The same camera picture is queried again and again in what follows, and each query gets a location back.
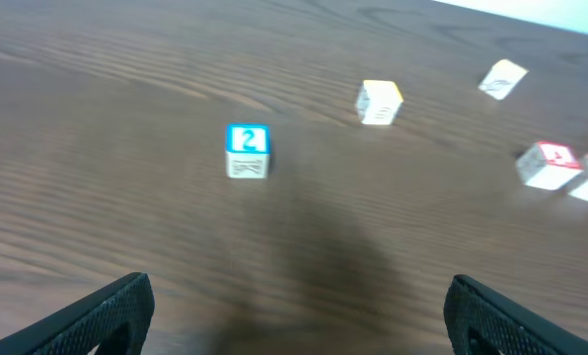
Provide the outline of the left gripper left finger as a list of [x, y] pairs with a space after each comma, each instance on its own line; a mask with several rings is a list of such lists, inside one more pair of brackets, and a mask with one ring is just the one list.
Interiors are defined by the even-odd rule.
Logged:
[[154, 310], [148, 275], [132, 272], [0, 339], [0, 355], [139, 355]]

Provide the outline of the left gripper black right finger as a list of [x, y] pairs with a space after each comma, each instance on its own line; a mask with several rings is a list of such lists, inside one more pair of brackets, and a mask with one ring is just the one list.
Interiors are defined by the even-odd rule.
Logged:
[[453, 278], [443, 314], [456, 355], [588, 355], [588, 341], [465, 274]]

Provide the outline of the red letter A block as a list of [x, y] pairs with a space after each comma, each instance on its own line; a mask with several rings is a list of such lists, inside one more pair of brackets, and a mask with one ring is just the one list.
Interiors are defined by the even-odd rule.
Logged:
[[545, 190], [558, 190], [583, 172], [569, 146], [550, 141], [534, 143], [515, 167], [525, 185]]

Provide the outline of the blue number 2 block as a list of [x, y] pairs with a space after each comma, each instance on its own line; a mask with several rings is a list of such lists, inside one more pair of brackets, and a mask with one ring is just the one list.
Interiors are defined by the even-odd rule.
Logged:
[[225, 153], [229, 178], [267, 178], [271, 154], [269, 127], [259, 123], [229, 124]]

